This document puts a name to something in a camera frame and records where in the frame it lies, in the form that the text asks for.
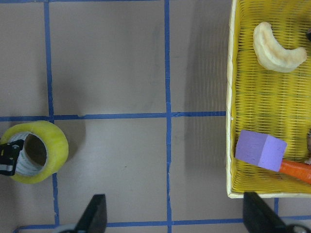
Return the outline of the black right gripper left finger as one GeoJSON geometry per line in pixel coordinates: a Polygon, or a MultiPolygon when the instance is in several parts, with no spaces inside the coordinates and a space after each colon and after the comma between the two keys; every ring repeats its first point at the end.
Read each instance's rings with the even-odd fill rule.
{"type": "Polygon", "coordinates": [[[105,194],[94,195],[74,228],[75,233],[104,233],[107,226],[105,194]]]}

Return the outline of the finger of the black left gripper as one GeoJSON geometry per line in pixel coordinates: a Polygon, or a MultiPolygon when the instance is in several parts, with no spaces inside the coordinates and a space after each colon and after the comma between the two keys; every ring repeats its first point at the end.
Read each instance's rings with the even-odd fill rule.
{"type": "Polygon", "coordinates": [[[0,145],[0,174],[14,176],[17,160],[23,149],[24,140],[19,139],[0,145]]]}

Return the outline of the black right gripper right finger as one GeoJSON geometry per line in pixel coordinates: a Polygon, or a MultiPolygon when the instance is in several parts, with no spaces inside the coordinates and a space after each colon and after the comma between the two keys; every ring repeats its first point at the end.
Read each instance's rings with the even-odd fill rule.
{"type": "Polygon", "coordinates": [[[286,233],[286,225],[256,192],[245,192],[243,223],[249,233],[286,233]]]}

